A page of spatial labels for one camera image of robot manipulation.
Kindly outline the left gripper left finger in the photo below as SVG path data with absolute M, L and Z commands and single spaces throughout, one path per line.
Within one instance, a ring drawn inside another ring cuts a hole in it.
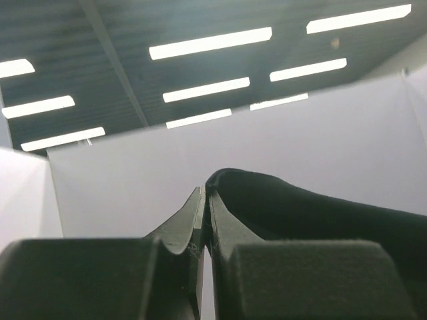
M 205 189 L 145 237 L 22 239 L 1 253 L 2 319 L 199 319 Z

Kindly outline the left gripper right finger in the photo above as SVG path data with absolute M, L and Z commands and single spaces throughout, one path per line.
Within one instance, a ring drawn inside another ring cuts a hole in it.
M 267 241 L 209 197 L 218 319 L 415 319 L 390 256 L 360 240 Z

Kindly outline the black t-shirt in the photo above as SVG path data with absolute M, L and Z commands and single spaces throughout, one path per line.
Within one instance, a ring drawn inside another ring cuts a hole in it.
M 209 197 L 217 193 L 235 218 L 267 241 L 360 240 L 379 244 L 411 298 L 415 319 L 426 318 L 425 216 L 320 195 L 271 175 L 240 169 L 221 169 L 205 186 L 210 254 Z

